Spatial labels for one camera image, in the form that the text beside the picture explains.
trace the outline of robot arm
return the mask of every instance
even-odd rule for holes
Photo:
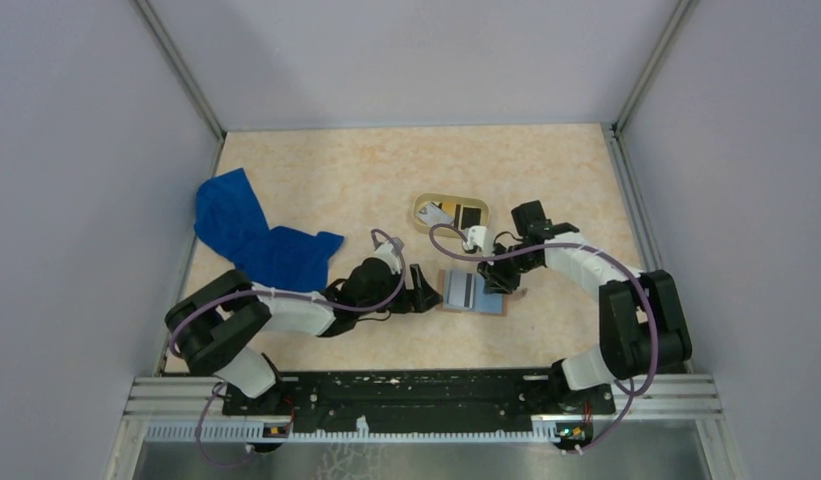
[[[181,356],[193,375],[218,376],[256,398],[270,390],[279,375],[268,357],[247,346],[260,331],[296,331],[317,337],[333,337],[354,328],[363,312],[336,306],[377,305],[397,293],[380,312],[423,313],[440,302],[442,296],[425,281],[419,265],[410,265],[414,288],[402,281],[399,252],[390,242],[376,245],[375,252],[356,267],[347,279],[337,280],[320,292],[301,294],[252,283],[231,270],[175,305],[166,315],[166,326],[174,335]],[[200,307],[235,292],[257,290],[221,303],[230,314],[226,320],[216,309],[199,315],[185,327],[179,326]]]
[[[648,325],[640,324],[640,300],[631,281],[606,260],[595,254],[589,242],[571,224],[553,224],[539,201],[529,202],[511,212],[521,243],[504,247],[486,227],[466,232],[463,249],[482,256],[495,256],[539,244],[578,244],[582,248],[545,248],[506,260],[481,262],[478,272],[486,280],[487,293],[513,293],[520,276],[538,267],[548,267],[566,275],[599,304],[599,343],[590,350],[559,360],[552,365],[549,380],[560,401],[596,385],[624,380],[646,373],[651,345]],[[628,270],[646,290],[658,330],[658,366],[667,367],[688,360],[692,354],[683,310],[672,277],[663,270]]]

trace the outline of blue towel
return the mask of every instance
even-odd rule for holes
[[[328,282],[328,260],[344,237],[269,229],[243,169],[211,178],[195,197],[195,234],[219,255],[268,287],[312,292]]]

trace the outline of floor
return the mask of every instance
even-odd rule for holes
[[[378,227],[406,244],[434,283],[440,269],[462,268],[437,252],[412,223],[424,192],[480,198],[490,226],[512,230],[510,209],[539,199],[555,222],[578,226],[624,263],[640,266],[599,125],[384,128],[230,133],[219,173],[244,167],[270,226],[346,237],[330,278],[343,278],[372,252]],[[459,250],[459,241],[443,239]],[[203,244],[189,294],[232,268]],[[562,276],[539,269],[522,278],[525,298],[505,317],[431,311],[362,322],[339,337],[259,334],[252,348],[281,370],[490,368],[550,365],[598,340],[598,308]],[[168,371],[183,371],[177,359]]]

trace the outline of beige table surface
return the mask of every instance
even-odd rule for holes
[[[423,192],[480,198],[495,231],[514,230],[510,210],[539,199],[555,222],[578,226],[596,246],[639,266],[633,236],[599,125],[385,128],[230,133],[218,173],[244,167],[271,227],[346,237],[330,279],[372,253],[369,229],[406,244],[435,285],[445,257],[414,230],[410,210]],[[459,250],[459,241],[443,239]],[[232,268],[196,248],[186,293]],[[550,365],[598,340],[598,307],[559,274],[522,277],[525,298],[506,317],[431,311],[362,322],[339,337],[261,333],[252,348],[281,370],[472,368]],[[170,359],[168,371],[183,371]]]

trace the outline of beige basket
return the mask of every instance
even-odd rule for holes
[[[459,203],[466,207],[472,208],[479,208],[481,210],[481,225],[487,226],[489,225],[489,205],[486,204],[483,200],[478,200],[477,198],[469,198],[469,197],[457,197],[454,195],[444,195],[442,193],[423,193],[416,197],[416,201],[413,202],[413,209],[410,211],[410,217],[413,219],[413,225],[416,227],[416,230],[427,234],[430,232],[431,227],[425,225],[424,222],[419,220],[416,216],[416,212],[421,210],[421,208],[430,203],[445,203],[445,202],[453,202]],[[452,237],[452,238],[460,238],[456,233],[446,228],[440,228],[436,231],[438,237]]]

